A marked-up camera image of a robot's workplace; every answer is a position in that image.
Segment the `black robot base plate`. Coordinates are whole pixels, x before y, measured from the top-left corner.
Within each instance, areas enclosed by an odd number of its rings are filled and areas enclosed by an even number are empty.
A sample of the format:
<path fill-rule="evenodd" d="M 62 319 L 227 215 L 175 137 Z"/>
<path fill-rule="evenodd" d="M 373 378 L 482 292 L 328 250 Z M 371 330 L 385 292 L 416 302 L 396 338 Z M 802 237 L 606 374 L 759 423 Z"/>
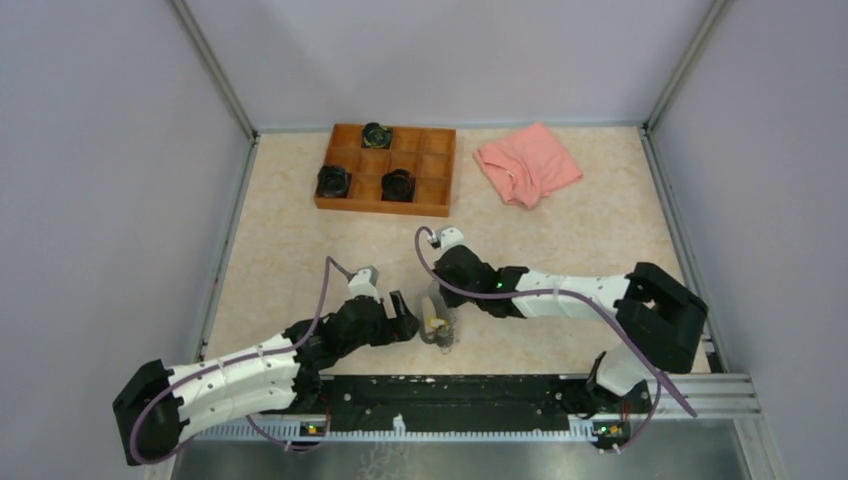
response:
<path fill-rule="evenodd" d="M 282 412 L 327 418 L 333 432 L 389 430 L 395 417 L 411 432 L 551 432 L 645 414 L 650 400 L 645 382 L 619 398 L 589 390 L 583 375 L 336 375 Z"/>

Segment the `silver key yellow cap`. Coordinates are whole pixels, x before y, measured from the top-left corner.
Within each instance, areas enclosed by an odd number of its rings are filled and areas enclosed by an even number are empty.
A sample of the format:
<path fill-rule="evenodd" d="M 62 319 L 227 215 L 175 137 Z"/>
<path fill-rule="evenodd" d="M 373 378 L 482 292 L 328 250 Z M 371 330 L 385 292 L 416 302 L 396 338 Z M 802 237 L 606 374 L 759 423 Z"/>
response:
<path fill-rule="evenodd" d="M 431 331 L 437 331 L 448 324 L 446 320 L 438 317 L 430 317 L 425 321 L 425 323 L 427 328 Z"/>

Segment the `metal key holder plate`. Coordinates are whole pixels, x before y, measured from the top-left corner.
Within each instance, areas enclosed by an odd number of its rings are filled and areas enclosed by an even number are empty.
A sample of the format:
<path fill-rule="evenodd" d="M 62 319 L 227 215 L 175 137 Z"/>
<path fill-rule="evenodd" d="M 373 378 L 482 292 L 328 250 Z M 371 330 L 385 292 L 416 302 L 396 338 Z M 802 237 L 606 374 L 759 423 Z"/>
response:
<path fill-rule="evenodd" d="M 428 285 L 418 300 L 418 307 L 420 308 L 418 331 L 420 339 L 424 344 L 438 347 L 442 354 L 449 354 L 457 342 L 457 317 L 447 306 L 437 282 L 433 281 Z M 431 331 L 425 323 L 430 317 L 444 319 L 448 324 L 437 331 Z"/>

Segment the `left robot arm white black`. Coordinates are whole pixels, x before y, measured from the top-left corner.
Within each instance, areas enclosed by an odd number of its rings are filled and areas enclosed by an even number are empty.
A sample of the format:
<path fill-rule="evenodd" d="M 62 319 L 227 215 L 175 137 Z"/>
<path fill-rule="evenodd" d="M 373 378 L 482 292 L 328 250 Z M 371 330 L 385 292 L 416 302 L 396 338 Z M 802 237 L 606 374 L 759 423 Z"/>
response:
<path fill-rule="evenodd" d="M 197 433 L 236 418 L 314 410 L 321 371 L 361 347 L 417 335 L 420 321 L 402 294 L 392 291 L 389 299 L 393 316 L 383 300 L 359 295 L 232 354 L 171 367 L 161 360 L 143 364 L 112 402 L 127 464 L 163 461 Z"/>

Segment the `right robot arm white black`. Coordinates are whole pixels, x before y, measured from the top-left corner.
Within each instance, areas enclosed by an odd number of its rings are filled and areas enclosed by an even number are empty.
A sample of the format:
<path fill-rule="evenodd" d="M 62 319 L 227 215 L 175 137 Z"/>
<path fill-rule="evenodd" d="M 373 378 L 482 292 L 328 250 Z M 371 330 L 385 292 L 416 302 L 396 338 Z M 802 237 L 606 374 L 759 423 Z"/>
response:
<path fill-rule="evenodd" d="M 580 277 L 494 268 L 459 245 L 444 250 L 428 272 L 451 308 L 473 303 L 497 318 L 597 320 L 610 327 L 621 343 L 602 353 L 590 374 L 586 397 L 594 409 L 614 411 L 637 383 L 653 379 L 697 415 L 670 377 L 691 372 L 709 308 L 658 265 L 639 262 L 629 273 Z"/>

